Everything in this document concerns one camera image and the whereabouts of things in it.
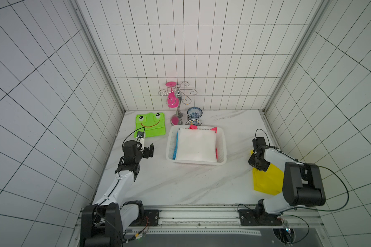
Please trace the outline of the blue patterned ceramic cup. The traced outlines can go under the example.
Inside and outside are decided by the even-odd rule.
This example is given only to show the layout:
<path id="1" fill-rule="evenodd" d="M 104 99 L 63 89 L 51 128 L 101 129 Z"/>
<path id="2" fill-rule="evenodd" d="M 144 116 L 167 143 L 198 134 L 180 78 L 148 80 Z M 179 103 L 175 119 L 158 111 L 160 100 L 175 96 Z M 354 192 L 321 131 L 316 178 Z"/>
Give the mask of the blue patterned ceramic cup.
<path id="1" fill-rule="evenodd" d="M 190 119 L 186 122 L 188 126 L 202 126 L 202 123 L 198 119 Z"/>

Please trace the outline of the pink wine glass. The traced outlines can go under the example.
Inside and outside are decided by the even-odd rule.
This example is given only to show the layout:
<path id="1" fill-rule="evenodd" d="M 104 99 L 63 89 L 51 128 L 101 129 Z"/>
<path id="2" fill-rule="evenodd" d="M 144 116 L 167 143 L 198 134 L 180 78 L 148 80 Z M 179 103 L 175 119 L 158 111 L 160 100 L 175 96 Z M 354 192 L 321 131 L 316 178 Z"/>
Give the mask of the pink wine glass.
<path id="1" fill-rule="evenodd" d="M 166 86 L 171 91 L 167 97 L 167 105 L 169 108 L 177 108 L 179 106 L 179 99 L 177 98 L 177 83 L 176 82 L 167 82 Z"/>

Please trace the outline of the yellow raincoat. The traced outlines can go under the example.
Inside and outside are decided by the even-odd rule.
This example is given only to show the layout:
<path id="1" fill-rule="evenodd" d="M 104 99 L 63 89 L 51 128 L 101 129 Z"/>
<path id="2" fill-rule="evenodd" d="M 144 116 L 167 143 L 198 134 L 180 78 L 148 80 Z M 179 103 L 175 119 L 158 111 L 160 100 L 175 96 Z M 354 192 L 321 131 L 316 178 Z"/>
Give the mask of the yellow raincoat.
<path id="1" fill-rule="evenodd" d="M 264 157 L 271 164 L 266 172 L 252 168 L 254 190 L 275 196 L 282 192 L 286 158 L 272 148 L 265 148 Z"/>

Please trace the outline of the blue raincoat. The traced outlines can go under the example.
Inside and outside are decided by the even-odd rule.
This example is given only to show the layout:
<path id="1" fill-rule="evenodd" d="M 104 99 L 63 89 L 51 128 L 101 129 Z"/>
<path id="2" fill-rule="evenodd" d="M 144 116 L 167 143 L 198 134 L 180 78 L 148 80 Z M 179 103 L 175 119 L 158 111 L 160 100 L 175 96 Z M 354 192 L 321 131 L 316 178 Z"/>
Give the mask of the blue raincoat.
<path id="1" fill-rule="evenodd" d="M 173 152 L 173 160 L 176 159 L 176 155 L 177 155 L 177 148 L 178 148 L 178 132 L 176 133 L 176 143 L 175 143 L 175 148 L 174 148 L 174 152 Z"/>

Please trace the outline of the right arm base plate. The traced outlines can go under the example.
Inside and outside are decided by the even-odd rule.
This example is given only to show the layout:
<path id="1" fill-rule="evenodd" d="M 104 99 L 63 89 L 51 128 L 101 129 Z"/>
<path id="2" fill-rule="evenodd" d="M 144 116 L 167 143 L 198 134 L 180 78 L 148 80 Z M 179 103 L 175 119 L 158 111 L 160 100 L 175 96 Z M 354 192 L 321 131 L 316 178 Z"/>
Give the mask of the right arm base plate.
<path id="1" fill-rule="evenodd" d="M 278 215 L 258 214 L 256 210 L 238 210 L 242 226 L 282 226 Z"/>

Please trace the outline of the pink bunny raincoat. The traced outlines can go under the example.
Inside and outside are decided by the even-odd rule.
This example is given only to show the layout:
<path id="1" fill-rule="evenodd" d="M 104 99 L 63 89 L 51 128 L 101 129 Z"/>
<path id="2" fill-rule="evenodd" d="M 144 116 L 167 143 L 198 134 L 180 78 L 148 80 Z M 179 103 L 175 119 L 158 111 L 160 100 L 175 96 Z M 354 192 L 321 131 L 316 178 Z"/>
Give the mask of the pink bunny raincoat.
<path id="1" fill-rule="evenodd" d="M 187 132 L 186 150 L 190 152 L 190 160 L 199 162 L 217 162 L 217 127 L 201 129 L 200 126 L 190 126 Z"/>

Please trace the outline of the white raincoat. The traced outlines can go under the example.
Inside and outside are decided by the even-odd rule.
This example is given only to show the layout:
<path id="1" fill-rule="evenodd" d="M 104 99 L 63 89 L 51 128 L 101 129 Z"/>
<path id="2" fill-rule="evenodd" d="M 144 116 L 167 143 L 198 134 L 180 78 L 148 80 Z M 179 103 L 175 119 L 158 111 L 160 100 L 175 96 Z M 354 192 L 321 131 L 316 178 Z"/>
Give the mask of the white raincoat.
<path id="1" fill-rule="evenodd" d="M 216 130 L 179 129 L 173 158 L 216 163 Z"/>

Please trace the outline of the aluminium mounting rail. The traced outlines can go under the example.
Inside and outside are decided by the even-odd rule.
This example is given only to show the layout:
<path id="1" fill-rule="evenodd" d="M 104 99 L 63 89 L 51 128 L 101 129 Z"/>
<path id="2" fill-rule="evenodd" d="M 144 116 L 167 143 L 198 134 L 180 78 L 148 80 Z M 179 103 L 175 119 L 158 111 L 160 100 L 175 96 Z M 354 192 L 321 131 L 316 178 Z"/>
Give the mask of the aluminium mounting rail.
<path id="1" fill-rule="evenodd" d="M 299 241 L 313 234 L 325 237 L 320 217 L 312 211 L 289 211 L 279 216 L 282 226 L 242 226 L 238 210 L 251 206 L 144 206 L 144 210 L 160 210 L 157 226 L 149 226 L 146 234 L 237 234 L 268 237 L 275 231 L 292 235 Z"/>

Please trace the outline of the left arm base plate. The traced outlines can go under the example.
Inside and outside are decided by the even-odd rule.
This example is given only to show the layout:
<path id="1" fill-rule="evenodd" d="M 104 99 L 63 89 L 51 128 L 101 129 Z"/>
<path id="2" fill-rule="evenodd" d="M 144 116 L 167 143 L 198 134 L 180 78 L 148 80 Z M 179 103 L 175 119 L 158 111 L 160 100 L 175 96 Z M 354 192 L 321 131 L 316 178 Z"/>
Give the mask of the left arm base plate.
<path id="1" fill-rule="evenodd" d="M 160 210 L 144 210 L 143 216 L 139 216 L 130 226 L 157 226 Z"/>

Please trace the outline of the white plastic perforated basket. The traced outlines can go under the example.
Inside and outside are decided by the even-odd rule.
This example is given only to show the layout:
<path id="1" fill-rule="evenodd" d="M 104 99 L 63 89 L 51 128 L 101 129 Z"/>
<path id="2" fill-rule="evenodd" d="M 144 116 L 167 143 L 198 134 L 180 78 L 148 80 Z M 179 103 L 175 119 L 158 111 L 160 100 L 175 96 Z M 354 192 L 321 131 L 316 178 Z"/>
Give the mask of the white plastic perforated basket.
<path id="1" fill-rule="evenodd" d="M 225 135 L 222 128 L 217 127 L 217 139 L 216 139 L 216 148 L 217 148 L 217 162 L 208 163 L 208 162 L 195 162 L 195 161 L 180 161 L 173 160 L 173 152 L 176 143 L 176 133 L 179 129 L 188 129 L 190 126 L 187 125 L 176 125 L 172 126 L 168 136 L 167 149 L 166 149 L 166 159 L 175 163 L 185 163 L 185 164 L 200 164 L 200 165 L 223 165 L 227 161 L 227 148 Z M 201 129 L 211 129 L 213 127 L 201 126 Z"/>

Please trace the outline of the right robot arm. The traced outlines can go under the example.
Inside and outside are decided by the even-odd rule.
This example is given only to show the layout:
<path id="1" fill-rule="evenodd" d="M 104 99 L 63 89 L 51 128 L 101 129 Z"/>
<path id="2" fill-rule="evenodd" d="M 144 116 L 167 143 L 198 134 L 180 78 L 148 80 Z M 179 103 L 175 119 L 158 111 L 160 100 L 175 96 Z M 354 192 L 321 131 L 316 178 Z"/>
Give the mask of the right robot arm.
<path id="1" fill-rule="evenodd" d="M 267 172 L 271 165 L 284 172 L 282 192 L 259 200 L 256 205 L 258 216 L 280 215 L 296 207 L 311 208 L 325 204 L 326 195 L 317 165 L 302 163 L 268 146 L 260 146 L 254 150 L 249 164 L 262 172 Z"/>

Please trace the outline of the green frog raincoat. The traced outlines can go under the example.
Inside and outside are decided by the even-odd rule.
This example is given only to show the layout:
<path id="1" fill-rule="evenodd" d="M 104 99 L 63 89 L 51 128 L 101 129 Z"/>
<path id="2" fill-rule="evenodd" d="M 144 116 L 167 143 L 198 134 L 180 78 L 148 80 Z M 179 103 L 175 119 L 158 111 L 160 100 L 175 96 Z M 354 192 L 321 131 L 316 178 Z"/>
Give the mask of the green frog raincoat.
<path id="1" fill-rule="evenodd" d="M 144 138 L 166 134 L 166 117 L 163 112 L 139 114 L 136 116 L 135 125 L 134 138 L 138 137 L 138 132 L 143 131 L 145 133 Z"/>

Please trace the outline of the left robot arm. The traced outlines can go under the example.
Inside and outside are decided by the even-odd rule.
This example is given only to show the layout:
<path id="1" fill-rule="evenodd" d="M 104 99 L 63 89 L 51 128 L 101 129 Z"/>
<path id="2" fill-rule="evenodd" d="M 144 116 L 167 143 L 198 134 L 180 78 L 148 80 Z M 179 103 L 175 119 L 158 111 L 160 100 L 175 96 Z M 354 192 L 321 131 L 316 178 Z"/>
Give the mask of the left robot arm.
<path id="1" fill-rule="evenodd" d="M 150 226 L 141 201 L 124 201 L 136 181 L 143 158 L 154 156 L 154 145 L 144 147 L 144 139 L 122 145 L 116 177 L 104 195 L 81 213 L 80 247 L 122 247 L 139 239 Z"/>

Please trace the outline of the blue patterned ceramic bowl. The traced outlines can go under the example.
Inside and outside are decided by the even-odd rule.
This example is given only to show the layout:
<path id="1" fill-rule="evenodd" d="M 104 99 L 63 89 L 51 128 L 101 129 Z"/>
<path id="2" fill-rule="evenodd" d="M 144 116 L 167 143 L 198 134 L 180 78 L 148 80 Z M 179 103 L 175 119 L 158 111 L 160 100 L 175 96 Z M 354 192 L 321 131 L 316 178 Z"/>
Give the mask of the blue patterned ceramic bowl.
<path id="1" fill-rule="evenodd" d="M 203 115 L 203 110 L 199 107 L 191 107 L 187 110 L 188 119 L 196 119 L 199 120 Z"/>

